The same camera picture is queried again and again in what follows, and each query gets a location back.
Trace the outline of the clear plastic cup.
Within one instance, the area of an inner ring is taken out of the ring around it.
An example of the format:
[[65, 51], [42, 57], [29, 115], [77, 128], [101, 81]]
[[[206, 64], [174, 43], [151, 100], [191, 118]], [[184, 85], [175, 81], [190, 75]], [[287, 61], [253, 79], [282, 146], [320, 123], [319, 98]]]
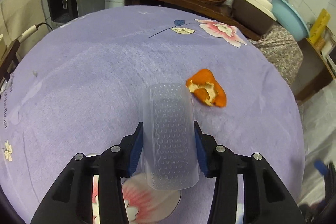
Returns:
[[143, 156], [147, 183], [183, 190], [199, 180], [193, 102], [183, 84], [146, 88], [142, 97]]

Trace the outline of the orange peel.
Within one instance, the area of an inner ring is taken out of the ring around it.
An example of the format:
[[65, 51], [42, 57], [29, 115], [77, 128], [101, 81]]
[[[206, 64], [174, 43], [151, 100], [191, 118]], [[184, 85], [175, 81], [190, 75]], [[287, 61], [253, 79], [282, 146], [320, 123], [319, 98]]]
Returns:
[[187, 79], [186, 87], [204, 105], [219, 108], [227, 105], [226, 93], [209, 69], [201, 69]]

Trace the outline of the white cloth cover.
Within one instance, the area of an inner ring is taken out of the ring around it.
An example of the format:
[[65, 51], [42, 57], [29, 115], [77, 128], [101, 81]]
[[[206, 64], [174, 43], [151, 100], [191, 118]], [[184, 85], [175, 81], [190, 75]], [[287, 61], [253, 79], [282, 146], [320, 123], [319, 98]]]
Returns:
[[323, 175], [317, 160], [335, 162], [335, 80], [299, 107], [305, 143], [305, 170], [298, 204], [314, 205], [325, 197]]

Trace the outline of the purple floral tablecloth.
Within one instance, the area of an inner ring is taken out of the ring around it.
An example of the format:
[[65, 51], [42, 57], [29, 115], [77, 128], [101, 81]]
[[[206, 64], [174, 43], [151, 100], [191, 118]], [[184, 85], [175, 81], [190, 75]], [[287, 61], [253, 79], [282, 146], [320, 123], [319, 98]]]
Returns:
[[205, 31], [199, 16], [125, 6], [76, 19], [22, 59], [1, 97], [1, 187], [25, 221], [76, 153], [102, 153], [132, 134], [143, 90], [184, 84], [210, 70], [224, 108], [193, 102], [205, 134], [240, 155], [265, 156], [293, 198], [305, 146], [289, 85], [250, 42], [239, 47]]

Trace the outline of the floral cloth cover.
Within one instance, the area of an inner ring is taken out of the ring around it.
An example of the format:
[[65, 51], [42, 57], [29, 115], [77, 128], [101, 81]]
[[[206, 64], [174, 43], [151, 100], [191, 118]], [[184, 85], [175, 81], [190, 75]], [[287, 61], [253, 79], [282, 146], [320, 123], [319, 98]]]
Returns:
[[303, 62], [303, 53], [292, 34], [274, 23], [259, 40], [249, 41], [274, 65], [282, 78], [292, 86]]

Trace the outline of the wooden chair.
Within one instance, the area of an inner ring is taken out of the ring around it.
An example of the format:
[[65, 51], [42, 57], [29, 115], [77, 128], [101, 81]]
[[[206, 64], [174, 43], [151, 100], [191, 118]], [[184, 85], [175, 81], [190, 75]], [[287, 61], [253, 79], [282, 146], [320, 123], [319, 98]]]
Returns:
[[48, 23], [41, 22], [39, 24], [34, 24], [29, 29], [25, 30], [15, 40], [13, 40], [9, 46], [1, 42], [1, 50], [5, 50], [1, 56], [1, 80], [5, 79], [6, 81], [9, 81], [10, 74], [8, 70], [11, 66], [11, 63], [14, 63], [15, 66], [18, 66], [19, 64], [17, 51], [21, 43], [28, 39], [32, 34], [37, 32], [37, 30], [43, 25], [47, 26], [51, 31], [53, 30], [53, 28]]

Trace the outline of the yellow box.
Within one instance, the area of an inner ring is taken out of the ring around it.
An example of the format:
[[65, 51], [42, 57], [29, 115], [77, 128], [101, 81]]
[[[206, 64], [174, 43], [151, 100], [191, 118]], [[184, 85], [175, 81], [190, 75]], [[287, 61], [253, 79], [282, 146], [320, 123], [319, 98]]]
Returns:
[[311, 45], [315, 45], [317, 40], [324, 32], [328, 22], [330, 20], [330, 14], [326, 9], [322, 9], [315, 23], [312, 25], [308, 41]]

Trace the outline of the brown white rice cooker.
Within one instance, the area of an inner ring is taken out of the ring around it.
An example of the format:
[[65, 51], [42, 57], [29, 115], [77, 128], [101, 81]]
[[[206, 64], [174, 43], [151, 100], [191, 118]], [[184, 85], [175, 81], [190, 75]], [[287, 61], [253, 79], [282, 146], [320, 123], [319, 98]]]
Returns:
[[272, 3], [267, 0], [233, 0], [232, 17], [255, 34], [262, 36], [277, 20], [272, 8]]

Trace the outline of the light blue plastic basin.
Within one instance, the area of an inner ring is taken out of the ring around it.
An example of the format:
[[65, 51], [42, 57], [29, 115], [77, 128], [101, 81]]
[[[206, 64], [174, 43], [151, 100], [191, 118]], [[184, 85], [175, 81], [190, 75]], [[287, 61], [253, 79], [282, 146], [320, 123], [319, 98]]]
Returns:
[[271, 3], [272, 13], [278, 23], [294, 37], [295, 41], [298, 42], [309, 36], [309, 29], [306, 23], [288, 1], [271, 0]]

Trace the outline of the dark wooden counter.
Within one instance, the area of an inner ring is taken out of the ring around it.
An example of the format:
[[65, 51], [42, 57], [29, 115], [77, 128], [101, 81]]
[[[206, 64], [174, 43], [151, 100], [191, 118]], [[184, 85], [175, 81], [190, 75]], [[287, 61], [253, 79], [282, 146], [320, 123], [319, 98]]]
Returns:
[[216, 6], [196, 0], [125, 0], [125, 5], [163, 6], [192, 12], [193, 14], [214, 19], [230, 26], [236, 26], [247, 38], [252, 40], [259, 40], [261, 38], [260, 35], [234, 20], [232, 18], [232, 9], [226, 5]]

